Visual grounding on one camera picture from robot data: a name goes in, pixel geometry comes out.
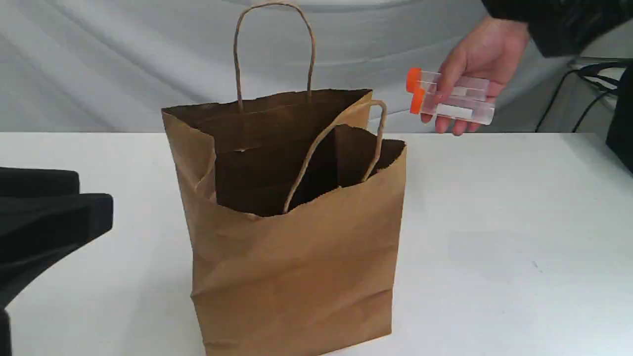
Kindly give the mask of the dark grey sleeved forearm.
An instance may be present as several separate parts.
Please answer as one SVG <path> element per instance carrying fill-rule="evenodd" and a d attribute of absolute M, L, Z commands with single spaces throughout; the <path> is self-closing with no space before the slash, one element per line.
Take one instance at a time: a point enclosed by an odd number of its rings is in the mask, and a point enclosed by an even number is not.
<path fill-rule="evenodd" d="M 579 55 L 631 20 L 631 0 L 484 0 L 490 16 L 527 24 L 545 58 Z"/>

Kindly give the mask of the person's bare hand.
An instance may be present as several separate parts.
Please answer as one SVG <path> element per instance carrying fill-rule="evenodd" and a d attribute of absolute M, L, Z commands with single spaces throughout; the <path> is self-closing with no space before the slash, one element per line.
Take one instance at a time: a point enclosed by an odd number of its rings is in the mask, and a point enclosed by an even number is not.
<path fill-rule="evenodd" d="M 527 23 L 486 16 L 452 48 L 439 68 L 436 104 L 449 97 L 463 76 L 488 80 L 486 101 L 494 103 L 515 74 L 530 39 Z"/>

